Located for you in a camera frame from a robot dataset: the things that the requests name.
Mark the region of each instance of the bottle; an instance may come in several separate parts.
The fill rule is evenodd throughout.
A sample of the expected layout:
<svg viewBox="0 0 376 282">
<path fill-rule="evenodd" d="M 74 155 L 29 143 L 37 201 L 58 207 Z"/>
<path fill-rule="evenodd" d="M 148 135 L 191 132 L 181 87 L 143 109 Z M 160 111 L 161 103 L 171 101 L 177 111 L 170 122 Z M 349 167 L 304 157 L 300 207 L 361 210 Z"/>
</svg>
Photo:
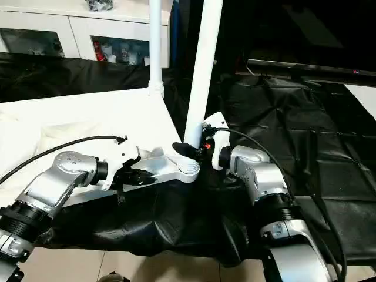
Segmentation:
<svg viewBox="0 0 376 282">
<path fill-rule="evenodd" d="M 135 44 L 133 46 L 133 51 L 134 53 L 136 53 L 136 56 L 137 56 L 137 65 L 140 65 L 143 61 L 143 58 L 141 56 L 141 46 L 138 44 Z"/>
<path fill-rule="evenodd" d="M 122 60 L 127 65 L 129 64 L 129 44 L 128 43 L 121 43 L 120 48 L 122 50 Z"/>
<path fill-rule="evenodd" d="M 100 50 L 99 42 L 94 41 L 93 44 L 94 44 L 96 59 L 100 62 L 104 62 L 106 60 L 106 58 L 103 55 L 102 50 Z"/>
<path fill-rule="evenodd" d="M 29 54 L 37 56 L 45 56 L 46 53 L 42 47 L 31 47 L 29 48 Z"/>
<path fill-rule="evenodd" d="M 106 57 L 106 59 L 108 61 L 109 57 L 113 55 L 112 45 L 111 44 L 103 44 L 100 48 L 101 48 L 104 56 Z"/>
<path fill-rule="evenodd" d="M 55 51 L 55 53 L 57 53 L 58 57 L 65 58 L 63 49 L 58 39 L 55 39 L 53 41 L 53 50 Z"/>
<path fill-rule="evenodd" d="M 110 57 L 107 58 L 107 61 L 109 63 L 116 63 L 116 56 L 115 55 L 110 55 Z"/>
</svg>

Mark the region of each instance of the black cloth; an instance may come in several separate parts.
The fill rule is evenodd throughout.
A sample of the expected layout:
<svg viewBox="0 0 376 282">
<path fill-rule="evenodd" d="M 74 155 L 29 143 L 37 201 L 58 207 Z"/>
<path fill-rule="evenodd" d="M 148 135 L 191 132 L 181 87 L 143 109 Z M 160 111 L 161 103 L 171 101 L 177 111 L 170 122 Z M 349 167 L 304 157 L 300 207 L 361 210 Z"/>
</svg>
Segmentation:
<svg viewBox="0 0 376 282">
<path fill-rule="evenodd" d="M 81 59 L 0 55 L 0 101 L 133 89 L 149 70 Z M 184 135 L 191 80 L 163 72 L 165 102 Z M 349 264 L 376 261 L 376 122 L 343 86 L 214 73 L 206 115 L 260 141 L 286 170 L 308 221 L 338 257 L 307 189 L 324 199 Z M 232 145 L 253 146 L 232 135 Z M 50 248 L 173 250 L 235 266 L 259 258 L 260 241 L 244 185 L 203 166 L 191 184 L 172 181 L 63 209 L 39 244 Z"/>
</svg>

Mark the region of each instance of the tile floor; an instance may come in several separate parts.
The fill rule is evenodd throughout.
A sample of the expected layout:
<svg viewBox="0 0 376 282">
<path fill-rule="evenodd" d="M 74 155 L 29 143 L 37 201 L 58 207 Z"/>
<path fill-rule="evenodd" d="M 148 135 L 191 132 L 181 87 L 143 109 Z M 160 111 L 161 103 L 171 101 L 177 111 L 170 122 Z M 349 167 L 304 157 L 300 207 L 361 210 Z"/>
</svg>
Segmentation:
<svg viewBox="0 0 376 282">
<path fill-rule="evenodd" d="M 48 250 L 37 248 L 20 268 L 22 282 L 95 282 L 116 271 L 132 282 L 264 282 L 258 260 L 223 268 L 213 259 L 164 252 L 151 258 L 117 251 Z M 347 282 L 375 276 L 368 266 L 349 266 Z"/>
</svg>

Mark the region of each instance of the white pole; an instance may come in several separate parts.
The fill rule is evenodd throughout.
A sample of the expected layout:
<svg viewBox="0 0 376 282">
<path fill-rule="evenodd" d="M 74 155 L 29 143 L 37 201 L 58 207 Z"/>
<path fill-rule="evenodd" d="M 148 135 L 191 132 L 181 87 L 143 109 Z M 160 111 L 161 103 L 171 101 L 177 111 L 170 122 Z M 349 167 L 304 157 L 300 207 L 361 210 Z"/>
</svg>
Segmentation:
<svg viewBox="0 0 376 282">
<path fill-rule="evenodd" d="M 223 0 L 204 0 L 184 142 L 198 148 L 212 78 Z"/>
<path fill-rule="evenodd" d="M 150 6 L 150 81 L 149 89 L 153 92 L 164 94 L 162 82 L 162 69 L 160 66 L 160 43 L 161 43 L 161 0 L 149 0 Z"/>
</svg>

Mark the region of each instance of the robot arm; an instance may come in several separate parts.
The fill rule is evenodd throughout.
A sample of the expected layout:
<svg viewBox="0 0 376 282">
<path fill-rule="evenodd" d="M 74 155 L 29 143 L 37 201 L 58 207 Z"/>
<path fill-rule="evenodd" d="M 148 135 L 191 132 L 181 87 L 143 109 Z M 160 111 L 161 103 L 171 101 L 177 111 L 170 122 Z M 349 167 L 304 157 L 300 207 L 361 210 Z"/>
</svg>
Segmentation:
<svg viewBox="0 0 376 282">
<path fill-rule="evenodd" d="M 36 239 L 48 229 L 74 188 L 99 184 L 107 190 L 123 164 L 137 159 L 138 148 L 129 142 L 117 145 L 103 161 L 77 152 L 58 154 L 13 205 L 0 209 L 0 282 L 22 280 L 24 274 L 17 263 L 27 260 Z"/>
<path fill-rule="evenodd" d="M 196 150 L 187 144 L 174 144 L 174 148 L 196 159 L 212 156 L 214 169 L 226 169 L 244 182 L 266 247 L 266 281 L 333 281 L 281 170 L 266 152 L 244 146 L 232 148 L 229 132 L 216 130 L 219 127 L 228 128 L 220 112 L 203 123 L 203 147 Z"/>
</svg>

